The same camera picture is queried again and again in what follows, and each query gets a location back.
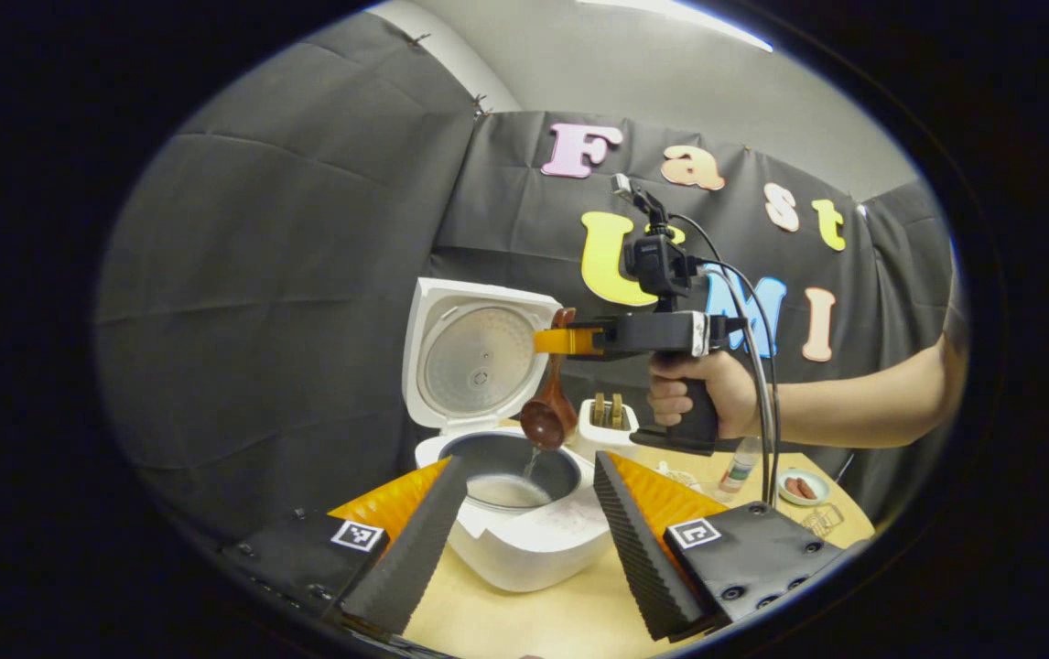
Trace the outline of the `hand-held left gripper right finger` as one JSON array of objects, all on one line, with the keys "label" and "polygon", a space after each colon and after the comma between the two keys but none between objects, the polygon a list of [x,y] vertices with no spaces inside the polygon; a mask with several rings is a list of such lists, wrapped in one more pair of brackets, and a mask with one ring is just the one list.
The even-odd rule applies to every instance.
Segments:
[{"label": "hand-held left gripper right finger", "polygon": [[843,556],[770,504],[726,506],[609,451],[595,456],[594,491],[654,641],[754,616]]}]

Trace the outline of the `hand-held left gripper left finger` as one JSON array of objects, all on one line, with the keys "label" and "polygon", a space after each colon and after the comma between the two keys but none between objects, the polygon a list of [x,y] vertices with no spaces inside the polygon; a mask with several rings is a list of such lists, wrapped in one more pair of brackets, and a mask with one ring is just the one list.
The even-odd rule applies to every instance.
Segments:
[{"label": "hand-held left gripper left finger", "polygon": [[331,510],[296,509],[219,554],[314,621],[403,633],[467,497],[466,467],[444,458]]}]

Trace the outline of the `dark wooden spoon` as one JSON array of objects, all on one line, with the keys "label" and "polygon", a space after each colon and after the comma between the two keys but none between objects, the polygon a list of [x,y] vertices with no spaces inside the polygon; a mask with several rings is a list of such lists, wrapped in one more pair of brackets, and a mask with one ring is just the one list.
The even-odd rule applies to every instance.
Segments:
[{"label": "dark wooden spoon", "polygon": [[[550,330],[566,327],[575,314],[575,309],[559,309],[551,320]],[[578,423],[578,416],[572,409],[561,383],[561,371],[566,358],[566,355],[548,354],[545,382],[538,394],[524,402],[519,416],[524,437],[540,450],[558,450]]]}]

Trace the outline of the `white rice cooker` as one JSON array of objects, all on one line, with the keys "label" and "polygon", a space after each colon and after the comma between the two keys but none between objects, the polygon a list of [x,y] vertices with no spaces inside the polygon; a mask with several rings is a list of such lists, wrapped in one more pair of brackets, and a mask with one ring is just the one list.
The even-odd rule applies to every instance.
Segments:
[{"label": "white rice cooker", "polygon": [[419,278],[405,333],[403,397],[431,430],[419,468],[461,459],[467,495],[449,545],[488,584],[526,593],[562,583],[607,550],[594,468],[569,448],[537,449],[509,418],[538,392],[534,334],[559,305],[521,289]]}]

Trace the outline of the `white toaster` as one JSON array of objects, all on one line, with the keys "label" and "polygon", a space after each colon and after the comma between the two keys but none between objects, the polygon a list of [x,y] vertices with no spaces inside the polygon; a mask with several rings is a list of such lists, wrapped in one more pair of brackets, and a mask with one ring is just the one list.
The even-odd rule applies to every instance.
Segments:
[{"label": "white toaster", "polygon": [[572,450],[576,454],[587,460],[593,460],[594,454],[600,450],[612,451],[624,458],[633,458],[636,453],[637,445],[631,442],[631,433],[638,429],[638,420],[630,405],[625,404],[625,429],[622,431],[611,429],[611,397],[612,394],[604,394],[607,401],[607,426],[604,428],[595,427],[588,421],[590,409],[594,396],[584,400],[580,405],[578,425],[575,434],[571,439]]}]

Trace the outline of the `clear plastic water bottle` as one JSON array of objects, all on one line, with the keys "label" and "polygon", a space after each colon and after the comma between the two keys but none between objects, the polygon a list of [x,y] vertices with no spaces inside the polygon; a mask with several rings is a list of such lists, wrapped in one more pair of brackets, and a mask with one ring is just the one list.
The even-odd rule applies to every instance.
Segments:
[{"label": "clear plastic water bottle", "polygon": [[758,466],[763,455],[762,448],[762,438],[746,437],[741,440],[733,451],[729,466],[718,482],[718,491],[722,499],[738,495],[753,469]]}]

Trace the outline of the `pale green plate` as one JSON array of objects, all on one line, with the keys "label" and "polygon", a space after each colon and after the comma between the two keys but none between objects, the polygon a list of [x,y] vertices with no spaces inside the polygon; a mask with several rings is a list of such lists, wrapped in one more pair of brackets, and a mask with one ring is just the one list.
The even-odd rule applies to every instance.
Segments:
[{"label": "pale green plate", "polygon": [[[785,491],[784,481],[787,477],[804,479],[810,485],[810,488],[816,492],[816,499],[806,499],[806,498],[795,498],[791,496],[791,493]],[[796,506],[817,506],[821,503],[826,503],[828,499],[831,487],[827,480],[813,472],[805,469],[785,469],[776,476],[776,488],[777,493],[788,503]]]}]

